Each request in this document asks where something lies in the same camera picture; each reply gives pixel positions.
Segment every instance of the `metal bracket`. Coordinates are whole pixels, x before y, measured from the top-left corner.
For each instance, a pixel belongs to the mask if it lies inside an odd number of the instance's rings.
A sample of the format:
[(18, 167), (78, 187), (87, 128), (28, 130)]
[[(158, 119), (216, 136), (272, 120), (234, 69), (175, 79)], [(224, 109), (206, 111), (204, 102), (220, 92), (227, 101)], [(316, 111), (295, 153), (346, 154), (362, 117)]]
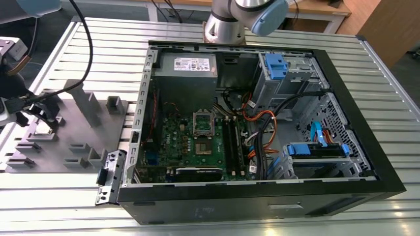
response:
[(99, 190), (95, 205), (116, 204), (124, 170), (127, 152), (118, 150), (108, 153), (104, 168), (98, 173)]

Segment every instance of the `slotted aluminum surface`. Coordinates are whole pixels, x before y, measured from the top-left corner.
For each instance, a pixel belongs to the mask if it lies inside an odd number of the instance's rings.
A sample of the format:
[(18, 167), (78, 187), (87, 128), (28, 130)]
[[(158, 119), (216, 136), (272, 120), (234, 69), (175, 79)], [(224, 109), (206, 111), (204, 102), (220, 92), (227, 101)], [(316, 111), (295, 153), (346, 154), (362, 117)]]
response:
[[(202, 42), (203, 28), (202, 25), (96, 18), (88, 18), (87, 23), (95, 57), (84, 89), (94, 91), (98, 99), (118, 95), (132, 102), (120, 143), (120, 148), (127, 150), (147, 42)], [(268, 37), (256, 37), (247, 31), (247, 43), (328, 52), (408, 191), (332, 217), (139, 226), (119, 206), (94, 207), (96, 175), (0, 174), (0, 234), (420, 235), (416, 220), (420, 217), (419, 110), (382, 62), (368, 53), (367, 45), (354, 36), (296, 31), (278, 31)], [(84, 29), (80, 23), (72, 22), (31, 90), (39, 93), (42, 88), (62, 89), (66, 80), (82, 78), (87, 60)], [(24, 128), (7, 126), (0, 135), (0, 161), (14, 152), (19, 142), (15, 138), (23, 134)]]

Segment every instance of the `black cable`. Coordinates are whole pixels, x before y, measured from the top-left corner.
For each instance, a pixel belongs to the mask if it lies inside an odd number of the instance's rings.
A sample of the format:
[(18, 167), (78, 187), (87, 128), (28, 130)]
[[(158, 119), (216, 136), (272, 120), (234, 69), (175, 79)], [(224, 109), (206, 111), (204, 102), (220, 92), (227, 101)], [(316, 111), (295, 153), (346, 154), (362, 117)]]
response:
[(190, 18), (192, 17), (192, 14), (195, 14), (195, 12), (196, 12), (196, 11), (192, 11), (192, 12), (191, 12), (191, 14), (190, 14), (190, 16), (187, 17), (186, 21), (190, 20)]
[(178, 21), (179, 21), (180, 23), (183, 23), (183, 18), (182, 18), (182, 16), (179, 15), (176, 9), (174, 8), (174, 5), (172, 5), (171, 0), (164, 0), (164, 1), (166, 1), (166, 3), (168, 4), (168, 6), (171, 7), (171, 9), (174, 10), (174, 13), (175, 13), (175, 15), (176, 15)]
[(164, 15), (163, 11), (160, 10), (160, 7), (158, 7), (158, 5), (156, 5), (155, 0), (152, 0), (152, 4), (155, 5), (156, 9), (159, 10), (160, 14), (163, 15), (166, 21), (170, 22), (167, 16)]
[(28, 56), (30, 57), (32, 57), (32, 55), (34, 55), (38, 41), (39, 41), (39, 18), (35, 18), (34, 37), (32, 37), (31, 48), (30, 48), (30, 51), (28, 51)]
[[(326, 95), (326, 91), (311, 91), (311, 92), (303, 92), (299, 94), (295, 94), (294, 96), (288, 97), (282, 103), (280, 105), (276, 107), (274, 113), (278, 116), (278, 114), (282, 112), (282, 110), (288, 106), (288, 104), (291, 102), (294, 102), (296, 99), (306, 97), (306, 96), (323, 96)], [(267, 166), (267, 158), (266, 158), (266, 153), (264, 153), (264, 144), (263, 144), (263, 132), (268, 127), (268, 124), (271, 122), (271, 118), (268, 118), (264, 122), (263, 127), (258, 130), (258, 135), (256, 135), (256, 139), (254, 141), (254, 148), (255, 148), (255, 156), (256, 159), (262, 160), (263, 164), (262, 166), (264, 167), (264, 165)], [(260, 179), (266, 179), (267, 178), (267, 170), (262, 170), (263, 176), (260, 176)]]
[(26, 104), (30, 105), (30, 104), (34, 104), (36, 102), (40, 102), (43, 101), (44, 99), (50, 98), (50, 97), (54, 97), (55, 95), (59, 95), (60, 93), (64, 93), (70, 90), (72, 90), (74, 88), (76, 88), (84, 81), (86, 81), (86, 78), (87, 78), (87, 75), (90, 74), (90, 71), (91, 71), (91, 67), (92, 67), (92, 60), (94, 60), (94, 43), (92, 43), (92, 37), (91, 37), (91, 32), (90, 32), (90, 29), (87, 27), (87, 23), (86, 23), (86, 20), (84, 20), (84, 15), (83, 13), (80, 12), (80, 9), (75, 3), (75, 0), (70, 0), (76, 12), (78, 12), (78, 15), (80, 17), (80, 20), (82, 20), (82, 23), (84, 25), (84, 30), (86, 30), (86, 35), (87, 35), (87, 41), (88, 41), (88, 45), (90, 45), (90, 60), (88, 60), (88, 63), (87, 63), (87, 68), (86, 68), (86, 71), (84, 71), (84, 76), (83, 78), (78, 81), (78, 83), (75, 83), (74, 85), (68, 86), (67, 88), (56, 91), (56, 92), (52, 92), (52, 93), (47, 93), (44, 94), (43, 96), (38, 96), (35, 98), (30, 98), (27, 101), (26, 101)]
[(294, 0), (294, 2), (295, 2), (295, 4), (296, 4), (296, 14), (295, 14), (295, 19), (294, 19), (294, 26), (295, 26), (296, 21), (298, 21), (298, 19), (299, 19), (299, 4), (298, 4), (298, 1), (296, 1), (296, 0)]

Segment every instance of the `wooden table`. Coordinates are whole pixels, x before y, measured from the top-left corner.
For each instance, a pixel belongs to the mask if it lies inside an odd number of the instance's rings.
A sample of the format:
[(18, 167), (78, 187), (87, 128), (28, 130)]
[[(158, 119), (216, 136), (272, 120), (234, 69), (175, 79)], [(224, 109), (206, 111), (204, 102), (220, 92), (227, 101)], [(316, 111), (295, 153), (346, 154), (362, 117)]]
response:
[[(150, 21), (159, 21), (159, 12), (151, 0), (76, 0), (76, 2), (143, 6), (148, 8)], [(158, 7), (170, 8), (164, 0), (155, 0), (155, 2)], [(174, 7), (180, 10), (211, 11), (212, 0), (171, 0), (171, 2)], [(300, 19), (322, 20), (330, 22), (324, 33), (336, 33), (344, 18), (351, 15), (351, 11), (344, 3), (340, 4), (339, 8), (328, 6), (328, 0), (303, 0), (298, 4)], [(296, 6), (291, 5), (287, 17), (294, 18), (295, 12)]]

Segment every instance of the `orange wire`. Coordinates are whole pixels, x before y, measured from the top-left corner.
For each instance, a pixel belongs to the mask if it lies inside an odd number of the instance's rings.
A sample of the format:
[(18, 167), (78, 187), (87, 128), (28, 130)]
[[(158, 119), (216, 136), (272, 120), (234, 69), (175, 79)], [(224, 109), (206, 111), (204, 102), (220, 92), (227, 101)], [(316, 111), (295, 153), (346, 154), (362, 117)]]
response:
[(250, 94), (250, 98), (248, 98), (247, 103), (244, 103), (244, 104), (243, 104), (243, 107), (242, 107), (242, 109), (243, 109), (243, 116), (244, 116), (246, 120), (248, 120), (248, 121), (256, 121), (258, 119), (260, 119), (260, 117), (262, 117), (264, 114), (270, 114), (271, 117), (272, 117), (272, 119), (274, 119), (274, 121), (275, 121), (275, 131), (274, 131), (274, 133), (272, 133), (272, 135), (271, 135), (271, 138), (270, 138), (268, 143), (264, 145), (264, 148), (267, 149), (267, 148), (270, 147), (270, 145), (272, 144), (272, 142), (275, 141), (275, 137), (276, 137), (276, 132), (278, 132), (278, 120), (276, 120), (276, 115), (275, 115), (275, 113), (274, 113), (272, 111), (266, 110), (266, 111), (262, 111), (259, 114), (256, 114), (255, 117), (248, 117), (247, 114), (246, 114), (246, 107), (247, 107), (248, 102), (251, 101), (251, 98), (252, 98), (252, 93)]

